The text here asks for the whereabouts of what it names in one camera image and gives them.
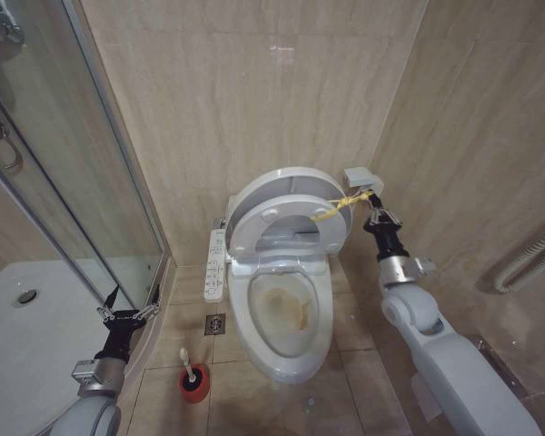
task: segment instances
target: floor drain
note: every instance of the floor drain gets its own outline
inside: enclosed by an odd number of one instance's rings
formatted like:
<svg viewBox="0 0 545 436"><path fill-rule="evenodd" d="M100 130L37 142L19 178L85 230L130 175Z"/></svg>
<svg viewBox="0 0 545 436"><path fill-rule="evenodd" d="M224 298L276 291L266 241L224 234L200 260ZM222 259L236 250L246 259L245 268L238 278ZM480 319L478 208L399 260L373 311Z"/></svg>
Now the floor drain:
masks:
<svg viewBox="0 0 545 436"><path fill-rule="evenodd" d="M206 316L206 327L203 331L204 336L210 334L226 333L226 313L216 313Z"/></svg>
<svg viewBox="0 0 545 436"><path fill-rule="evenodd" d="M18 295L18 298L16 298L16 303L18 306L26 306L37 296L38 291L36 289L29 289L28 291L24 291L20 295Z"/></svg>

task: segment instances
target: beige floor tile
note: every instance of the beige floor tile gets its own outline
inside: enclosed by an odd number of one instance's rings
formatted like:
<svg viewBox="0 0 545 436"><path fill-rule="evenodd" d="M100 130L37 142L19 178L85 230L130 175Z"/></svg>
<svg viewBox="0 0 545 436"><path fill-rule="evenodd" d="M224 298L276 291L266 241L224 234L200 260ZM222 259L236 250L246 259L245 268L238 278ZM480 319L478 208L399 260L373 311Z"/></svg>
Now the beige floor tile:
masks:
<svg viewBox="0 0 545 436"><path fill-rule="evenodd" d="M355 294L333 295L333 334L341 351L375 348Z"/></svg>
<svg viewBox="0 0 545 436"><path fill-rule="evenodd" d="M170 305L147 368L181 366L181 347L187 348L193 363L212 362L214 337L203 332L206 315L217 312L217 304Z"/></svg>
<svg viewBox="0 0 545 436"><path fill-rule="evenodd" d="M286 387L248 361L215 363L208 434L283 435Z"/></svg>
<svg viewBox="0 0 545 436"><path fill-rule="evenodd" d="M181 266L175 271L170 304L203 302L205 266Z"/></svg>
<svg viewBox="0 0 545 436"><path fill-rule="evenodd" d="M331 287L333 293L351 292L352 288L347 281L345 271L337 256L329 256L329 271L331 272Z"/></svg>
<svg viewBox="0 0 545 436"><path fill-rule="evenodd" d="M142 376L139 376L134 383L128 388L123 388L117 405L121 409L121 422L119 423L119 431L117 436L125 436L127 429L129 428L129 422L134 414L135 401L137 400L137 394L139 393L139 386L142 383Z"/></svg>
<svg viewBox="0 0 545 436"><path fill-rule="evenodd" d="M178 390L180 368L145 370L129 436L206 434L209 397L188 404Z"/></svg>
<svg viewBox="0 0 545 436"><path fill-rule="evenodd" d="M365 350L342 352L341 356L365 434L411 435L380 354Z"/></svg>
<svg viewBox="0 0 545 436"><path fill-rule="evenodd" d="M287 392L284 420L289 434L363 435L338 353L329 354L307 382L287 386Z"/></svg>
<svg viewBox="0 0 545 436"><path fill-rule="evenodd" d="M226 333L214 336L213 362L245 361L248 356L244 352L236 331L236 320L229 302L218 304L218 313L226 313Z"/></svg>

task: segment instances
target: white toilet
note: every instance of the white toilet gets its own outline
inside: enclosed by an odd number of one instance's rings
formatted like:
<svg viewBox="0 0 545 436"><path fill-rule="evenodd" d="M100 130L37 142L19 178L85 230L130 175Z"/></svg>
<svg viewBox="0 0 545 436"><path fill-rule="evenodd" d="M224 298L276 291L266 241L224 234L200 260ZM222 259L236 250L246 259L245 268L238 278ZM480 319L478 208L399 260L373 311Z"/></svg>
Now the white toilet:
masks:
<svg viewBox="0 0 545 436"><path fill-rule="evenodd" d="M227 283L238 334L254 365L278 382L308 380L329 350L327 254L342 248L352 211L317 223L311 217L343 196L328 174L291 167L262 175L229 201Z"/></svg>

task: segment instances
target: white outlet box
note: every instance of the white outlet box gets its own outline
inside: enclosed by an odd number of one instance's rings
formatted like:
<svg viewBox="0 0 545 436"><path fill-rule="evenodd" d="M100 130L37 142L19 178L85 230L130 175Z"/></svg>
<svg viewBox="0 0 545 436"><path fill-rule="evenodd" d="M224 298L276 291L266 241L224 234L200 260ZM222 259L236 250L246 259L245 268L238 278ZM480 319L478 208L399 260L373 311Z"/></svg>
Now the white outlet box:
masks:
<svg viewBox="0 0 545 436"><path fill-rule="evenodd" d="M368 188L378 195L382 194L383 180L364 166L346 168L343 172L345 183L350 188Z"/></svg>

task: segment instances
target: bidet control panel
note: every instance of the bidet control panel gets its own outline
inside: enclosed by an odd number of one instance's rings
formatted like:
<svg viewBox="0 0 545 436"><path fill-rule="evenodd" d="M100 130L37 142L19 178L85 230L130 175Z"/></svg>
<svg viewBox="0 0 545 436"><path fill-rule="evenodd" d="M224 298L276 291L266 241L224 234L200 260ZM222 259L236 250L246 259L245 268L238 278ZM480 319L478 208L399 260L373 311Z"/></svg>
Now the bidet control panel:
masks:
<svg viewBox="0 0 545 436"><path fill-rule="evenodd" d="M226 262L225 238L225 229L214 229L210 232L206 280L203 286L203 298L206 302L221 302L223 298Z"/></svg>

